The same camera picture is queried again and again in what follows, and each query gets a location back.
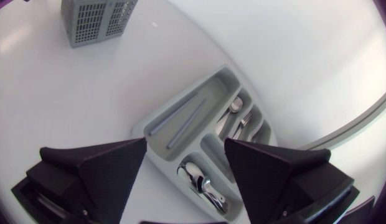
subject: spoon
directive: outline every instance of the spoon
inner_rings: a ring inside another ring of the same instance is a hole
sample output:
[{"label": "spoon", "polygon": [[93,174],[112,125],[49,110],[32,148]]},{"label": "spoon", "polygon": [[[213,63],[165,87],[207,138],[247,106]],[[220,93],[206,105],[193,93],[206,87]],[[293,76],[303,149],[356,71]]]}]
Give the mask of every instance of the spoon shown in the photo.
[{"label": "spoon", "polygon": [[237,113],[243,108],[243,101],[240,97],[236,96],[236,98],[232,101],[229,106],[229,111],[232,113]]},{"label": "spoon", "polygon": [[203,177],[204,174],[194,163],[188,162],[186,164],[179,164],[177,174],[182,179],[190,182],[197,189],[197,181],[199,177]]},{"label": "spoon", "polygon": [[211,186],[211,181],[210,181],[210,178],[209,177],[204,177],[202,180],[201,180],[201,185],[199,186],[198,188],[199,192],[208,192],[208,193],[212,193],[214,194],[222,203],[225,202],[225,197],[222,196],[222,194],[220,194],[217,190],[215,190],[212,186]]},{"label": "spoon", "polygon": [[209,177],[200,177],[198,184],[197,190],[210,200],[220,213],[226,214],[228,204],[225,202],[225,197],[211,186]]},{"label": "spoon", "polygon": [[219,118],[217,124],[215,125],[215,133],[218,135],[223,130],[226,120],[231,113],[238,113],[243,108],[243,101],[240,97],[236,96],[236,98],[229,105],[228,109],[224,112],[224,114]]}]

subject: gray cutlery tray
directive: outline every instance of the gray cutlery tray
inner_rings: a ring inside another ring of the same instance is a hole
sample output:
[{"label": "gray cutlery tray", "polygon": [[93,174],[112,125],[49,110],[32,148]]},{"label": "gray cutlery tray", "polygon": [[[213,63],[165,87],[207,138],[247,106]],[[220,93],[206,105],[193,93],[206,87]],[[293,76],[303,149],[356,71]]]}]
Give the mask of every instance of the gray cutlery tray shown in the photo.
[{"label": "gray cutlery tray", "polygon": [[[236,96],[243,100],[243,108],[230,113],[217,135],[215,124]],[[271,136],[268,122],[238,78],[224,66],[138,122],[132,134],[134,138],[146,138],[147,157],[193,203],[218,221],[235,223],[244,204],[225,156],[223,140],[233,136],[249,112],[252,118],[242,129],[239,140],[268,144]],[[181,162],[193,162],[209,176],[213,188],[226,198],[225,215],[177,175]]]}]

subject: gray plastic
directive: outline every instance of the gray plastic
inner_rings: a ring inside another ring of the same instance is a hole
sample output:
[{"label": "gray plastic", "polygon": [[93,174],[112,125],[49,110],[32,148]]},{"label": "gray plastic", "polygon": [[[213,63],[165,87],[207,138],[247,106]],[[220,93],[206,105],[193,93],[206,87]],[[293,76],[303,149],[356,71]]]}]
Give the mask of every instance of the gray plastic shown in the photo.
[{"label": "gray plastic", "polygon": [[123,35],[138,0],[62,0],[62,17],[72,47]]},{"label": "gray plastic", "polygon": [[[243,100],[243,108],[238,113],[230,114],[218,136],[215,124],[237,95]],[[255,136],[253,142],[260,139],[261,143],[268,144],[272,134],[270,126],[264,122],[261,111],[238,78],[224,66],[144,118],[135,125],[132,133],[134,138],[146,138],[147,157],[193,203],[216,220],[235,223],[244,204],[225,156],[222,140],[231,137],[249,112],[252,113],[252,119],[242,129],[239,139],[251,141]],[[209,176],[213,188],[228,202],[225,215],[177,175],[177,168],[182,162],[195,163],[204,175]]]}]

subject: white wall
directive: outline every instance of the white wall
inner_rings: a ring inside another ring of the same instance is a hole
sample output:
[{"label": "white wall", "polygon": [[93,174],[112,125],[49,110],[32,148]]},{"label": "white wall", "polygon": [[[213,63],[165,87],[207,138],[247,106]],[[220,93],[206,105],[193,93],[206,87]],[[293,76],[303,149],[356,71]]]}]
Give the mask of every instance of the white wall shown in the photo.
[{"label": "white wall", "polygon": [[280,146],[324,137],[386,92],[386,29],[372,1],[169,1],[252,81]]}]

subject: fork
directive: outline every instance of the fork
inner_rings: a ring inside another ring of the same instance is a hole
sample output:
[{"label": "fork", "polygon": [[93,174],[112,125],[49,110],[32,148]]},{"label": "fork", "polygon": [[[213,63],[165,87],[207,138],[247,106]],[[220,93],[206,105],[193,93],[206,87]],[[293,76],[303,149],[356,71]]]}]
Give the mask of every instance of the fork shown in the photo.
[{"label": "fork", "polygon": [[237,129],[235,131],[235,134],[233,135],[232,139],[238,139],[240,134],[242,133],[242,129],[244,126],[247,125],[247,123],[251,120],[251,112],[249,112],[238,124]]}]

